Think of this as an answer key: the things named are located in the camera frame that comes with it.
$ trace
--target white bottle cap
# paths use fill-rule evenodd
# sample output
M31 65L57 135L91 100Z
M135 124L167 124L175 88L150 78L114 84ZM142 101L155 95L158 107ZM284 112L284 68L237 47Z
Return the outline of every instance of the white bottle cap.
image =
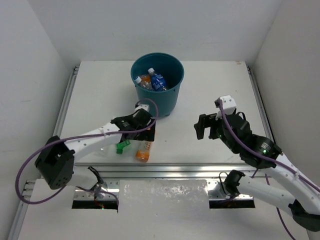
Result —
M153 73L154 71L155 71L155 70L154 70L152 67L148 69L148 73L149 73L149 74Z
M135 81L136 84L139 84L139 83L141 83L142 79L141 79L141 77L137 76L137 77L134 79L134 81Z

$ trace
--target cable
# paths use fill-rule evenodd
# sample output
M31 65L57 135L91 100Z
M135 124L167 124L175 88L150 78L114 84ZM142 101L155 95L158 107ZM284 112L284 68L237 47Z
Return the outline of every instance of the cable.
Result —
M265 176L266 184L268 184L270 186L268 175L265 174L264 176ZM282 226L283 226L284 230L286 231L286 233L291 237L292 240L296 240L295 237L291 234L291 232L287 228L287 225L285 224L285 221L282 218L281 212L280 212L279 208L277 208L277 207L276 207L276 212L278 213L278 216L280 218L280 222L282 223Z
M247 147L247 146L237 137L237 135L235 134L235 132L232 130L232 128L231 128L231 126L230 126L230 124L229 124L229 122L228 122L228 120L227 120L226 113L225 113L225 110L224 110L224 108L223 108L223 101L222 101L222 100L220 100L219 109L220 109L220 111L221 111L221 115L222 115L223 121L224 121L224 123L225 123L225 125L226 125L226 128L228 129L228 131L230 132L230 134L232 135L232 137L234 138L234 140L235 140L238 144L241 145L241 147L243 147L243 148L244 148L245 150L247 150L249 153L255 155L256 157L258 157L258 158L260 158L260 159L264 159L264 160L266 160L266 161L270 161L270 162L276 163L276 164L284 167L285 169L289 170L289 171L292 172L293 174L296 173L295 170L293 170L291 167L283 164L282 162L278 162L278 161L276 161L276 160L274 160L274 159L272 159L272 158L270 158L270 157L266 157L266 156L263 156L263 155L261 155L261 154L258 154L258 153L256 153L255 151L253 151L252 149L250 149L249 147ZM312 186L313 184L312 184L311 182L309 182L307 179L305 179L304 177L302 178L302 176L300 176L300 175L299 175L299 177L300 177L305 183L309 184L309 185L310 185L311 187L313 187L315 190L317 190L318 192L320 192L320 191L318 190L319 188L318 188L317 186L314 187L314 186ZM267 174L265 174L265 180L266 180L266 183L267 183L268 185L270 185L270 182L269 182L269 179L268 179ZM287 232L287 234L291 237L292 240L296 240L296 239L294 238L294 236L291 234L291 232L289 231L289 229L287 228L287 226L286 226L286 224L285 224L285 222L284 222L284 220L283 220L283 218L282 218L282 215L281 215L281 213L280 213L279 208L276 207L276 211L277 211L277 213L278 213L278 216L279 216L279 218L280 218L280 221L281 221L281 223L282 223L282 226L284 227L284 229L285 229L285 231Z
M105 208L105 206L104 206L103 204L100 204L100 203L97 201L97 197L96 197L96 196L94 197L93 201L94 201L94 204L95 204L95 205L101 207L102 209Z
M232 197L231 194L227 194L226 191L225 191L224 184L223 184L223 182L222 182L222 180L221 180L221 174L226 174L226 176L228 176L228 173L226 173L225 171L221 171L221 172L219 173L219 181L220 181L220 185L221 185L221 188L222 188L223 193L224 193L226 196L231 196L231 197Z
M96 193L100 193L100 194L109 194L111 196L113 196L116 200L116 205L119 205L119 199L117 197L117 195L113 194L112 192L109 191L93 191L93 190L88 190L88 189L84 189L83 187L77 186L78 189L81 189L82 191L85 191L87 193L92 193L92 194L96 194Z
M267 157L267 156L263 156L259 153L256 153L255 151L253 151L252 149L250 149L249 147L247 147L238 137L237 135L235 134L235 132L232 130L228 120L227 120L227 117L226 117L226 113L225 113L225 110L223 108L223 101L220 100L220 105L219 105L219 109L221 111L221 114L222 114L222 118L223 118L223 121L226 125L226 128L228 129L228 131L230 132L230 134L232 135L232 137L234 138L234 140L241 146L243 147L245 150L247 150L249 153L251 153L252 155L260 158L260 159L263 159L263 160L266 160L266 161L269 161L269 162L272 162L272 163L275 163L281 167L283 167L284 169L287 169L289 172L293 173L294 175L297 174L297 172L295 170L293 170L291 167L285 165L284 163L280 162L280 161L277 161L277 160L274 160L270 157ZM318 191L320 193L320 188L318 186L316 186L315 184L313 184L312 182L310 182L308 179L306 179L304 176L301 176L301 175L298 175L298 177L303 181L305 182L306 184L308 184L309 186L311 186L313 189L315 189L316 191Z
M159 117L159 110L158 110L158 106L156 105L156 103L149 99L149 98L144 98L144 99L141 99L139 100L136 104L139 104L141 103L142 101L149 101L151 102L154 107L155 107L155 112L156 112L156 115L155 115L155 118L154 118L154 121L147 127L143 128L143 129L140 129L140 130L133 130L133 131L111 131L111 132L107 132L107 133L99 133L99 134L89 134L89 135L81 135L81 136L71 136L71 137L67 137L67 138L63 138L63 139L59 139L59 140L56 140L56 141L53 141L53 142L50 142L46 145L44 145L43 147L39 148L37 151L35 151L33 154L31 154L27 160L22 164L22 166L20 167L18 173L16 174L16 177L15 177L15 183L14 183L14 188L15 188L15 193L16 195L18 196L18 198L23 201L24 203L26 204L30 204L30 205L36 205L36 204L42 204L44 202L47 202L49 201L50 199L54 198L56 195L58 195L64 188L65 186L63 186L62 188L60 188L57 192L55 192L53 195L43 199L43 200L40 200L40 201L29 201L29 200L26 200L24 198L24 196L22 196L22 194L20 193L19 191L19 181L20 181L20 177L22 175L22 172L23 170L25 169L25 167L27 166L27 164L39 153L41 153L43 150L47 149L48 147L51 147L51 146L54 146L56 144L59 144L59 143L64 143L66 141L70 141L70 140L75 140L75 139L84 139L84 138L96 138L96 137L103 137L103 136L107 136L107 135L112 135L112 134L134 134L134 133L141 133L143 131L146 131L148 130L149 128L151 128L153 125L156 124L156 121ZM107 191L98 191L97 193L103 193L103 194L110 194L112 196L115 197L115 199L117 200L117 203L119 203L118 201L118 198L116 195L114 195L113 193L111 192L107 192Z
M258 170L259 170L259 169L256 169L250 178L253 179L253 178L255 177L255 175L257 174ZM225 188L224 188L223 185L222 185L222 181L221 181L220 177L219 177L219 180L220 180L220 185L222 186L222 190L223 190L224 194L225 194L226 196L230 196L230 195L227 195L227 194L225 193ZM236 197L237 197L237 196L231 196L231 197L229 197L228 199L218 201L218 203L219 203L219 204L228 203L228 202L233 201Z

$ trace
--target metal frame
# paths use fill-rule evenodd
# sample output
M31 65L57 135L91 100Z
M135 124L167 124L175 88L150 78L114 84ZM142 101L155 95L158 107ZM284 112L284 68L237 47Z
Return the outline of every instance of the metal frame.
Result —
M252 74L251 69L247 66L248 75L252 84L252 89L255 95L256 103L258 105L259 113L261 116L263 128L265 131L265 135L267 138L270 138L274 141L272 131L268 122L268 118L266 115L266 111L263 106L263 102L259 93L259 89L256 83L256 80ZM61 109L58 115L57 123L55 125L55 129L53 134L60 135L62 132L62 128L64 125L64 120L67 114L70 98L72 95L72 91L75 85L75 81L77 78L77 74L79 71L79 66L76 66L69 78L66 92L64 94L63 102L61 105ZM85 163L77 163L79 168L87 168L88 165ZM255 171L255 169L251 166L248 166L244 163L236 163L236 164L159 164L159 163L149 163L148 165L141 163L101 163L92 165L96 168L101 176L108 183L108 190L118 195L119 193L119 180L121 179L160 179L160 180L183 180L183 179L206 179L208 183L208 195L209 199L222 199L222 195L217 195L217 189L212 186L217 185L218 176L220 172L230 172L231 170L239 170L248 175L251 175ZM264 173L258 172L256 174L257 178L263 177ZM25 190L23 194L27 198L31 197L32 190L35 184L35 180L27 181L25 185ZM251 199L251 196L240 195L239 200ZM75 190L74 199L79 200L89 200L93 199L93 196L88 193L84 193L79 189ZM23 203L22 201L19 203L19 207L17 209L13 224L11 226L9 240L17 240L21 231L21 227L28 209L28 204Z
M62 101L62 105L60 108L60 112L58 115L58 119L56 121L55 124L55 128L53 131L53 135L60 135L61 131L62 131L62 127L64 125L64 121L66 118L66 114L67 114L67 110L68 110L68 106L69 106L69 102L70 102L70 98L71 98L71 94L72 91L74 89L75 86L75 82L76 82L76 78L77 78L77 74L79 71L79 67L80 66L76 66L69 77L67 86L66 86L66 90L64 93L64 97L63 97L63 101ZM32 195L32 191L34 189L36 180L27 180L25 182L24 188L23 188L23 192L22 195L27 199L30 200L31 195ZM8 236L8 240L17 240L19 238L19 234L21 231L21 227L22 224L24 222L25 219L25 215L27 213L27 209L28 209L28 204L24 203L23 201L19 202L18 208L16 210L16 214L14 216L12 225L11 225L11 229L9 232L9 236Z

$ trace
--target bucket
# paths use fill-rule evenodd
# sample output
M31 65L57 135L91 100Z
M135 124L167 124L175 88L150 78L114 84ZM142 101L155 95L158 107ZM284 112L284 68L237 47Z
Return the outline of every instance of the bucket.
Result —
M148 69L150 68L153 68L157 74L163 76L169 88L167 91L150 91L135 83L135 77L148 74ZM153 100L158 106L159 117L169 116L175 108L184 73L184 67L178 59L161 52L144 55L137 59L131 67L131 79L135 85L139 100ZM148 101L142 101L142 103L150 106L150 113L155 117L155 107Z

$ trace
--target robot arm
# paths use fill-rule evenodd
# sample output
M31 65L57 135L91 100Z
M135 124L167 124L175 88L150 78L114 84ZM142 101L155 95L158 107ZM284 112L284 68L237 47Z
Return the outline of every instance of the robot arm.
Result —
M61 142L43 150L35 161L49 187L53 190L66 185L96 190L103 186L103 179L93 168L77 168L75 163L84 156L125 140L154 141L155 125L148 131L135 132L149 126L154 121L146 104L137 105L134 113L116 117L102 127L83 134L83 138ZM51 137L47 144L59 140Z
M282 209L302 227L320 231L320 193L310 185L319 188L299 172L273 141L252 133L245 114L237 113L237 105L230 95L220 97L215 105L221 111L200 115L194 125L197 138L202 139L205 128L210 127L209 139L222 140L245 163L273 177L286 190L257 182L236 170L225 179L225 189L234 196L241 193L257 197Z

